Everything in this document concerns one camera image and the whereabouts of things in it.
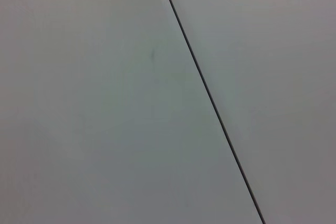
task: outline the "white surface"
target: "white surface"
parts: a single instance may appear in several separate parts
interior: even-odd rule
[[[0,223],[260,223],[167,0],[0,0]]]
[[[268,224],[336,219],[336,0],[173,0]]]

